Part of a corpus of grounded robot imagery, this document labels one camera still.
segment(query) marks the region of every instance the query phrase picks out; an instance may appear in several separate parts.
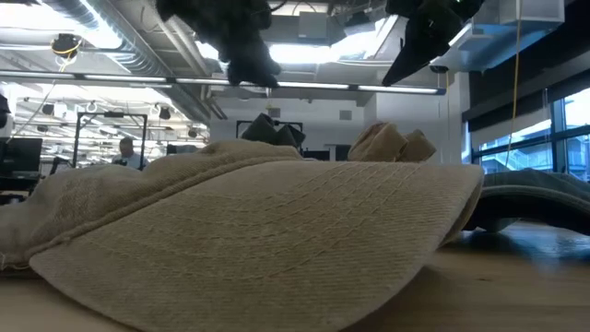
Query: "wooden table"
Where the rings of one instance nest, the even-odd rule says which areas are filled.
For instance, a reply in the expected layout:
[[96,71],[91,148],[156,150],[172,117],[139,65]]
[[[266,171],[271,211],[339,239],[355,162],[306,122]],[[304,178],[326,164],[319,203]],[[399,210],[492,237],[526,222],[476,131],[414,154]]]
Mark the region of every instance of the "wooden table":
[[[130,331],[40,280],[1,281],[2,331]],[[500,234],[464,233],[345,332],[590,331],[589,317],[590,237],[515,224]]]

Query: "yellow cable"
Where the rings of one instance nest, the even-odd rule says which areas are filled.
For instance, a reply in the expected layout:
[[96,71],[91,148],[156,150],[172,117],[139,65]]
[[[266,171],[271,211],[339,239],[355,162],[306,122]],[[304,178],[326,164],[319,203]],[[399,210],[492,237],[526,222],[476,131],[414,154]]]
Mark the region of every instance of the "yellow cable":
[[510,129],[510,139],[508,140],[508,151],[506,152],[506,164],[504,165],[508,168],[508,160],[510,158],[510,150],[513,146],[513,134],[514,134],[514,120],[516,120],[516,103],[518,102],[518,74],[520,68],[520,37],[522,31],[522,23],[523,23],[523,2],[524,0],[520,1],[520,11],[518,13],[518,27],[516,29],[516,64],[514,66],[514,97],[513,97],[513,119],[511,123]]

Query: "exposed duct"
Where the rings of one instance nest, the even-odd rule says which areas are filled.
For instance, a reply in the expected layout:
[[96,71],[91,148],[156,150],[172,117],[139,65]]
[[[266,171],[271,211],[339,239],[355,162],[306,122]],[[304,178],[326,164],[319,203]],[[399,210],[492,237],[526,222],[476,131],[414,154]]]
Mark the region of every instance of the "exposed duct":
[[[129,52],[109,56],[131,74],[174,76],[174,73],[109,0],[44,0],[43,3],[89,30],[96,30],[106,23],[123,41],[117,50]],[[159,89],[159,92],[176,102],[189,119],[209,124],[211,110],[208,105],[194,97],[186,88],[174,85],[171,89]]]

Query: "cap brim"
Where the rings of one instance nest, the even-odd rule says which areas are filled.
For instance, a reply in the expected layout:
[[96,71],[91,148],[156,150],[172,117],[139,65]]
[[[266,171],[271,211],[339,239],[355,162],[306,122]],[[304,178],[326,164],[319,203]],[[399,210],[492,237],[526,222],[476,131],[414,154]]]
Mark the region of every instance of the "cap brim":
[[534,219],[550,226],[590,235],[590,203],[566,191],[530,185],[495,185],[481,193],[466,230],[501,231],[517,219]]
[[144,331],[335,331],[387,302],[465,226],[482,178],[474,166],[263,163],[29,263]]

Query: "window frame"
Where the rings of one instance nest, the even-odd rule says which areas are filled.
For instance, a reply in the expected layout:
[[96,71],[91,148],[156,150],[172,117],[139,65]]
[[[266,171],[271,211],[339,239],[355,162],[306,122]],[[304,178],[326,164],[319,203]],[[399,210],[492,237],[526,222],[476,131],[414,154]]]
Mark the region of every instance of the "window frame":
[[[590,124],[579,126],[573,129],[567,129],[565,124],[565,98],[552,102],[549,106],[549,112],[551,118],[551,128],[549,135],[512,143],[511,151],[550,143],[552,150],[551,152],[553,154],[553,171],[569,172],[567,141],[570,138],[590,135]],[[503,153],[506,151],[508,151],[508,145],[496,148],[488,148],[480,151],[472,150],[471,163],[481,164],[482,157]]]

